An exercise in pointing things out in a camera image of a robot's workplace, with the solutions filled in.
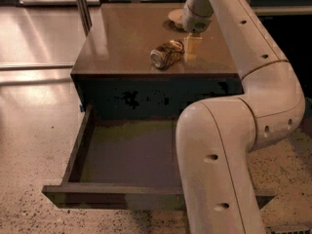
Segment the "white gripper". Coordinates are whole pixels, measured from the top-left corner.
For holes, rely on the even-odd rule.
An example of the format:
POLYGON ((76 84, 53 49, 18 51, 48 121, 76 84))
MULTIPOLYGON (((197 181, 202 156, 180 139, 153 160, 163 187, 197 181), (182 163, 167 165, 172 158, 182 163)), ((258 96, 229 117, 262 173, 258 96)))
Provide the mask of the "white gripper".
POLYGON ((184 60, 190 62, 197 57, 202 42, 200 33, 212 21, 214 10, 209 0, 187 0, 182 12, 182 27, 189 34, 184 38, 184 60))

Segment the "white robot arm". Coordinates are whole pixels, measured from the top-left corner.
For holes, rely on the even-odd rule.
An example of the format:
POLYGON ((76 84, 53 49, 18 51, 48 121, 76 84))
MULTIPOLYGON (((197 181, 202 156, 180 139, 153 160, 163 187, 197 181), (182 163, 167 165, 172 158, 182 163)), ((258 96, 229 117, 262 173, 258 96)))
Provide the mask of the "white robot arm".
POLYGON ((187 0, 182 25, 216 19, 243 92, 196 101, 180 114, 176 155, 191 234, 266 234, 246 156, 291 134, 305 98, 288 59, 246 0, 187 0))

